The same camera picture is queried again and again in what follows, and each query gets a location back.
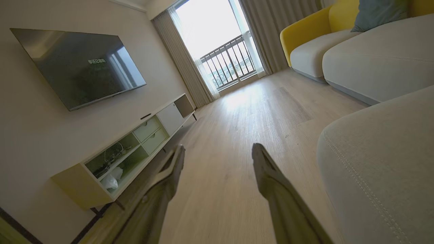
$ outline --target ceiling molding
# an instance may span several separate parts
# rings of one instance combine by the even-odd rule
[[[144,6],[137,4],[137,3],[133,3],[132,1],[129,1],[129,0],[109,0],[109,1],[112,3],[117,3],[117,4],[122,5],[124,7],[128,7],[128,8],[146,13],[146,9]]]

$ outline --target metal railing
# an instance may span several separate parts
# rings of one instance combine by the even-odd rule
[[[201,61],[219,91],[256,73],[243,36],[237,36],[203,56]]]

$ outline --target sofa seat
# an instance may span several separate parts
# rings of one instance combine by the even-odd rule
[[[434,85],[434,14],[384,24],[330,48],[327,83],[370,105]]]
[[[324,129],[317,162],[348,243],[434,243],[433,120],[431,86]]]
[[[318,82],[325,83],[322,73],[322,57],[333,46],[348,40],[359,32],[343,30],[315,38],[291,52],[292,68]]]

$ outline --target tv screen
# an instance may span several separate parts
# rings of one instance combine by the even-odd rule
[[[10,30],[69,111],[146,85],[118,36]]]

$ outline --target blue gray pillow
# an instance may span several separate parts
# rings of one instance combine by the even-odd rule
[[[408,18],[408,0],[360,0],[359,13],[351,32],[365,32],[377,26]]]

